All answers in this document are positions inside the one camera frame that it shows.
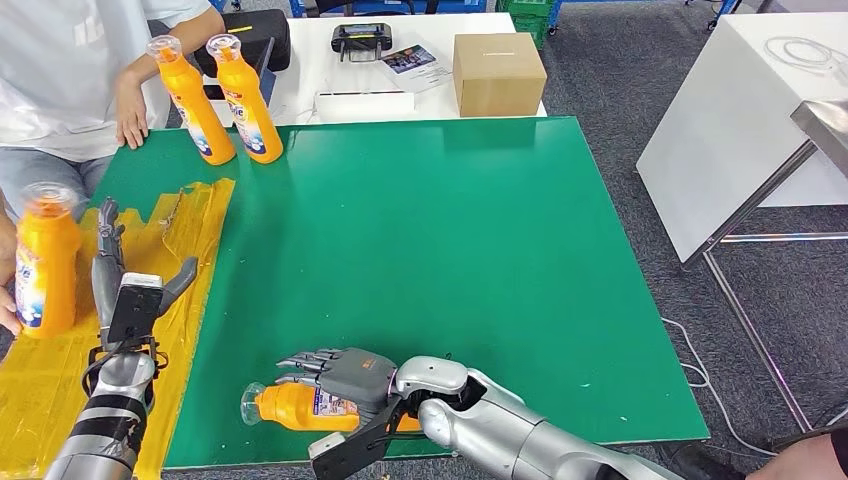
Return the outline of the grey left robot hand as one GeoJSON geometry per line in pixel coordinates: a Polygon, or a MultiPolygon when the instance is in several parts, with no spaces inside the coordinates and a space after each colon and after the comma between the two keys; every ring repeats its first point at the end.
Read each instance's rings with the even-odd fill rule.
{"type": "Polygon", "coordinates": [[[123,225],[116,223],[118,203],[108,197],[98,210],[97,246],[92,260],[92,293],[105,343],[129,341],[152,334],[156,321],[193,283],[198,259],[188,257],[168,282],[158,275],[126,269],[123,225]]]}

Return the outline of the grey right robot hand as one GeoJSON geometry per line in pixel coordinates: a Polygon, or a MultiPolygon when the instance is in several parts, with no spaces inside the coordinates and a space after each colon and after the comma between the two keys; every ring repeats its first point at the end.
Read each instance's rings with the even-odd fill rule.
{"type": "Polygon", "coordinates": [[[276,363],[288,368],[277,384],[299,383],[353,402],[359,424],[367,425],[389,402],[397,365],[392,360],[360,348],[323,348],[298,352],[276,363]]]}

